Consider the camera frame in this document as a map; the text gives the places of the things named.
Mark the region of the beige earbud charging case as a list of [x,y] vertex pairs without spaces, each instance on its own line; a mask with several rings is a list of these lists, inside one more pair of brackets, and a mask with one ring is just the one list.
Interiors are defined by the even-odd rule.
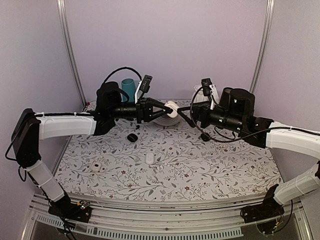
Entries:
[[174,101],[167,101],[165,104],[166,107],[170,108],[172,110],[171,113],[168,113],[167,116],[174,119],[178,116],[178,108],[179,106]]

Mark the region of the black earbud case gold trim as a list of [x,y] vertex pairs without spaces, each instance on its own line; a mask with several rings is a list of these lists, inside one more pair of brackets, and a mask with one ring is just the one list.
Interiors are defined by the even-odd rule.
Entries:
[[211,139],[209,138],[209,136],[206,135],[206,134],[204,134],[204,133],[202,133],[202,134],[200,135],[200,138],[201,138],[204,142],[208,142],[208,141],[211,140]]

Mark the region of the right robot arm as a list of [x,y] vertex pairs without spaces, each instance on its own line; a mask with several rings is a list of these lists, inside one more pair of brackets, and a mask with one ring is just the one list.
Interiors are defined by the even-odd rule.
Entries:
[[[319,159],[320,134],[292,127],[273,119],[254,116],[255,96],[242,88],[223,89],[219,102],[215,100],[191,103],[177,110],[191,127],[200,131],[212,125],[238,134],[238,140],[259,147],[283,149]],[[259,206],[262,218],[269,218],[294,198],[306,195],[320,187],[320,164],[314,164],[295,178],[271,187]]]

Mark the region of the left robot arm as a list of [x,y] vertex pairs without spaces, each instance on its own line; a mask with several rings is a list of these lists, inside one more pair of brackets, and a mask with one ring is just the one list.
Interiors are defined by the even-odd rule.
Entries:
[[31,108],[24,109],[7,148],[14,152],[14,157],[7,159],[17,162],[28,173],[46,194],[52,208],[63,217],[70,217],[75,205],[42,162],[40,140],[75,135],[101,136],[116,125],[116,119],[135,119],[140,124],[173,112],[166,104],[149,97],[140,97],[134,102],[122,101],[122,96],[127,98],[128,94],[114,81],[103,83],[96,95],[96,108],[93,111],[36,113]]

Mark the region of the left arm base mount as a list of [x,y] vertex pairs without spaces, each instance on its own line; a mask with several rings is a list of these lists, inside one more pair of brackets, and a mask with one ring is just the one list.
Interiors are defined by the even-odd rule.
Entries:
[[93,210],[89,201],[80,200],[77,203],[72,203],[68,195],[58,201],[50,201],[49,204],[49,214],[82,223],[89,222]]

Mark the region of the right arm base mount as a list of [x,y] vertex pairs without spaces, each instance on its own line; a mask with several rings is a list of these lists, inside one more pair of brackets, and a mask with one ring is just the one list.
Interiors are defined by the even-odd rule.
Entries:
[[274,200],[273,193],[267,193],[260,204],[248,205],[240,210],[240,216],[245,223],[262,221],[270,218],[279,217],[279,219],[270,222],[263,222],[257,225],[257,229],[264,235],[272,235],[276,232],[283,214],[285,213],[282,205]]

